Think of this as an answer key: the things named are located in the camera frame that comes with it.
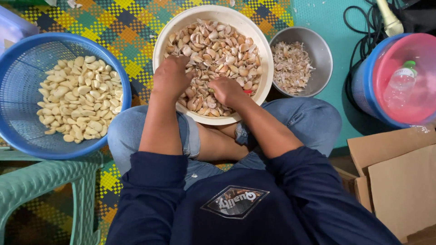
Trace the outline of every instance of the stainless steel bowl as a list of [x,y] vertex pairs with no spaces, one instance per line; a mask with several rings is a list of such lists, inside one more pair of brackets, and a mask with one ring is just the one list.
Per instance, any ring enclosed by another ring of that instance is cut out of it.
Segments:
[[296,95],[288,94],[280,89],[275,82],[272,83],[274,87],[289,97],[312,97],[320,93],[327,86],[333,71],[333,58],[326,41],[318,33],[305,27],[283,29],[277,32],[269,45],[274,46],[282,41],[287,44],[296,41],[303,43],[304,50],[307,51],[312,61],[312,67],[316,68],[316,70],[311,72],[305,90]]

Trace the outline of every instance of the cream plastic basin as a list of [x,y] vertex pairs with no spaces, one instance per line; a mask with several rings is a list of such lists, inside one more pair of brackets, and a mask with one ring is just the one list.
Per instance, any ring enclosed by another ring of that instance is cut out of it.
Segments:
[[[263,68],[263,74],[260,77],[259,88],[252,99],[258,104],[262,104],[271,89],[274,73],[274,61],[273,54],[269,48],[269,43],[263,35],[262,31],[254,24],[249,18],[243,14],[222,6],[216,5],[204,5],[194,7],[183,11],[178,14],[162,29],[159,37],[154,45],[153,52],[153,71],[156,71],[157,67],[164,60],[165,48],[169,39],[169,36],[183,29],[189,24],[197,22],[198,19],[219,21],[221,23],[229,24],[235,28],[239,33],[246,37],[251,37],[254,44],[259,49],[259,55],[261,60],[261,66]],[[190,116],[194,121],[198,123],[208,125],[226,125],[235,123],[241,120],[241,117],[237,113],[233,113],[230,116],[221,117],[209,117],[203,116],[193,111],[188,110],[186,107],[176,104],[176,110]]]

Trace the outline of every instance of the blue colander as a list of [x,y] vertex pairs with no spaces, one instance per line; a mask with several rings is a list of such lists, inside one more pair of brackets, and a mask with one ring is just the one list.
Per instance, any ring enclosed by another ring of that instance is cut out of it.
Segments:
[[0,57],[0,137],[24,153],[54,160],[83,156],[105,146],[107,135],[80,144],[65,142],[58,132],[46,135],[47,128],[36,115],[37,102],[42,101],[39,83],[47,77],[44,72],[53,69],[59,59],[85,55],[104,60],[119,73],[124,93],[121,111],[130,108],[129,78],[107,49],[74,34],[38,34],[14,44]]

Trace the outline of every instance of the hand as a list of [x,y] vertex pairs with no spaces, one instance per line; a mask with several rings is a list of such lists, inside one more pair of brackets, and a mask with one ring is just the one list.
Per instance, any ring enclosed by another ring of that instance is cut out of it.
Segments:
[[187,56],[168,56],[153,75],[152,94],[176,103],[195,76],[194,72],[185,73],[188,62]]
[[209,83],[209,88],[215,90],[215,98],[223,105],[234,108],[241,100],[249,98],[237,81],[231,78],[219,77]]

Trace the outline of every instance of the navy sweatshirt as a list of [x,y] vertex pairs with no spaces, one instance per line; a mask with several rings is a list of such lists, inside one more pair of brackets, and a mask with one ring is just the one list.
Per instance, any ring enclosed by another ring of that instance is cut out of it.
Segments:
[[130,161],[106,245],[401,244],[304,146],[268,171],[229,170],[187,191],[185,156],[137,152]]

